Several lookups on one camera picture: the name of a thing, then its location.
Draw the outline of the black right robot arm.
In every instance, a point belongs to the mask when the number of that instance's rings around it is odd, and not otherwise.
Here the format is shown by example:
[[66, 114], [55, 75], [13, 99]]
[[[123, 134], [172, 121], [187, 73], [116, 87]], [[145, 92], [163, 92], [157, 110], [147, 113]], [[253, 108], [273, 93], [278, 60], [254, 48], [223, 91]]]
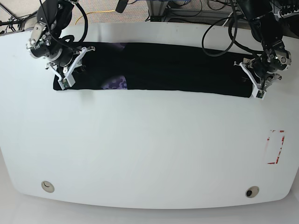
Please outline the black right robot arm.
[[26, 48], [33, 58], [44, 57], [58, 67], [69, 66], [79, 50], [74, 36], [61, 37], [71, 22], [76, 0], [46, 0], [37, 11], [37, 22]]

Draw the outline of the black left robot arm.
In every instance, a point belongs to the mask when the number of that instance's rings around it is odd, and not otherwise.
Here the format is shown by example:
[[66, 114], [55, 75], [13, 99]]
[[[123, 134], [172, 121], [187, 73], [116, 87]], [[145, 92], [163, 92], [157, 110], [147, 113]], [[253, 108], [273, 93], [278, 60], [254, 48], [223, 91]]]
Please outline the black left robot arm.
[[268, 0], [238, 0], [238, 7], [248, 21], [252, 35], [261, 43], [262, 52], [255, 52], [251, 62], [254, 73], [262, 79], [278, 70], [287, 69], [291, 63], [291, 53], [282, 41], [283, 30], [276, 20]]

